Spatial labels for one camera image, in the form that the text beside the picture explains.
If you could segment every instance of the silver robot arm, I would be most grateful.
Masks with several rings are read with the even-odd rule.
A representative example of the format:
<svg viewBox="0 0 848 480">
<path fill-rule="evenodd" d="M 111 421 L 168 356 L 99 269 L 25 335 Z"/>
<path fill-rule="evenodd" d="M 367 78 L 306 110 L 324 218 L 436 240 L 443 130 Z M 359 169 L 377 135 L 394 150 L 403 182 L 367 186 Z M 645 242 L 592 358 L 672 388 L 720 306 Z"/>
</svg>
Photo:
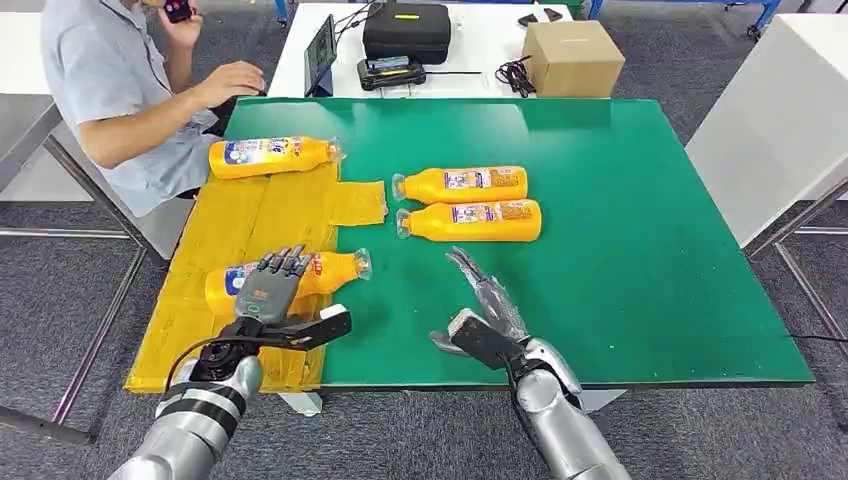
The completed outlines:
<svg viewBox="0 0 848 480">
<path fill-rule="evenodd" d="M 174 362 L 176 367 L 197 346 L 206 345 L 199 358 L 183 365 L 173 386 L 169 374 L 153 426 L 111 480 L 208 478 L 259 392 L 260 346 L 305 351 L 350 332 L 350 314 L 342 305 L 325 308 L 310 323 L 287 321 L 300 277 L 311 261 L 311 255 L 300 255 L 302 250 L 301 245 L 266 255 L 239 292 L 235 322 Z"/>
<path fill-rule="evenodd" d="M 583 411 L 583 389 L 559 352 L 530 336 L 506 289 L 468 253 L 454 247 L 447 257 L 470 283 L 483 317 L 463 309 L 448 325 L 447 335 L 430 333 L 436 347 L 469 355 L 492 369 L 506 369 L 522 427 L 558 480 L 630 480 Z"/>
</svg>

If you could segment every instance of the sleeve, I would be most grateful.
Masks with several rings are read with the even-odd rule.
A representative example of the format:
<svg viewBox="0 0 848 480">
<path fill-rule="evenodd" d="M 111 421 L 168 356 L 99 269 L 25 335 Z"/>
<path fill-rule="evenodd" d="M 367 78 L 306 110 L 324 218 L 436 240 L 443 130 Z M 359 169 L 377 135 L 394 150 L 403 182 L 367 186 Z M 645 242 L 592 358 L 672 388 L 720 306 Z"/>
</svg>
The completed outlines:
<svg viewBox="0 0 848 480">
<path fill-rule="evenodd" d="M 62 90 L 77 125 L 142 111 L 138 79 L 117 44 L 89 26 L 59 40 Z"/>
</svg>

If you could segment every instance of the plastic bottle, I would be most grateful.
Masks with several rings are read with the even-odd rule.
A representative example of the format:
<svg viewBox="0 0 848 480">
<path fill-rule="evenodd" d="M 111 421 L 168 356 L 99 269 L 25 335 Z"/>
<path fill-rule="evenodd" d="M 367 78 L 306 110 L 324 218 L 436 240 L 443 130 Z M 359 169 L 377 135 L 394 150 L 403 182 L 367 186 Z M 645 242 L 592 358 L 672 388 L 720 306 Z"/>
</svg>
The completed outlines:
<svg viewBox="0 0 848 480">
<path fill-rule="evenodd" d="M 468 203 L 527 198 L 527 171 L 521 167 L 428 168 L 417 175 L 392 177 L 396 200 Z"/>
<path fill-rule="evenodd" d="M 233 314 L 236 295 L 257 263 L 221 268 L 206 275 L 206 303 L 215 315 Z M 357 278 L 371 278 L 371 255 L 368 250 L 360 248 L 348 254 L 318 253 L 303 273 L 295 298 L 316 293 L 328 295 Z"/>
<path fill-rule="evenodd" d="M 260 138 L 216 142 L 209 147 L 209 167 L 221 179 L 305 172 L 322 163 L 341 161 L 342 158 L 336 139 Z"/>
<path fill-rule="evenodd" d="M 417 235 L 434 242 L 532 242 L 542 231 L 542 211 L 533 200 L 435 203 L 397 212 L 400 238 Z"/>
</svg>

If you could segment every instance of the cardboard box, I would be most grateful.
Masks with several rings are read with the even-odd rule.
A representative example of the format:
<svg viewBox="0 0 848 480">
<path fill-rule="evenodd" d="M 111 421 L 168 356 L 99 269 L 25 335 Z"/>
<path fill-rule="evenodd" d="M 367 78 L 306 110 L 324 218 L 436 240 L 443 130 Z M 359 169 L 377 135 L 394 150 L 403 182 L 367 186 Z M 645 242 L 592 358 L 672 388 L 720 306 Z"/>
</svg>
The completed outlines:
<svg viewBox="0 0 848 480">
<path fill-rule="evenodd" d="M 522 56 L 539 97 L 607 98 L 624 55 L 597 21 L 531 23 Z"/>
</svg>

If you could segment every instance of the gray carpet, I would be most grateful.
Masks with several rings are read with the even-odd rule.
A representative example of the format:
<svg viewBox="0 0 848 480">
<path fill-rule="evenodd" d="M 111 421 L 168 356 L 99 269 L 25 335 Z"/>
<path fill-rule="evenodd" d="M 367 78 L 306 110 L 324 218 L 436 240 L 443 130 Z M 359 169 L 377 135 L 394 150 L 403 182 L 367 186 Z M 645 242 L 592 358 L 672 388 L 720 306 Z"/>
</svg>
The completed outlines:
<svg viewBox="0 0 848 480">
<path fill-rule="evenodd" d="M 284 36 L 267 1 L 214 3 L 198 78 L 246 59 L 273 72 Z M 656 98 L 681 141 L 751 48 L 754 7 L 616 4 L 601 21 L 627 57 L 617 96 Z M 87 204 L 0 204 L 14 226 L 107 227 Z M 821 224 L 848 224 L 848 208 Z M 848 328 L 848 243 L 794 238 L 793 254 Z M 0 239 L 0 405 L 49 415 L 106 308 L 132 247 L 120 241 Z M 754 269 L 790 330 L 822 328 L 776 254 Z M 164 274 L 143 265 L 71 424 L 100 435 L 74 447 L 0 427 L 0 477 L 105 478 L 138 445 L 156 397 L 121 389 Z M 636 479 L 848 478 L 848 364 L 828 343 L 799 341 L 819 380 L 799 389 L 630 392 L 594 415 Z M 306 419 L 278 399 L 251 405 L 216 479 L 545 479 L 546 467 L 498 392 L 349 393 Z"/>
</svg>

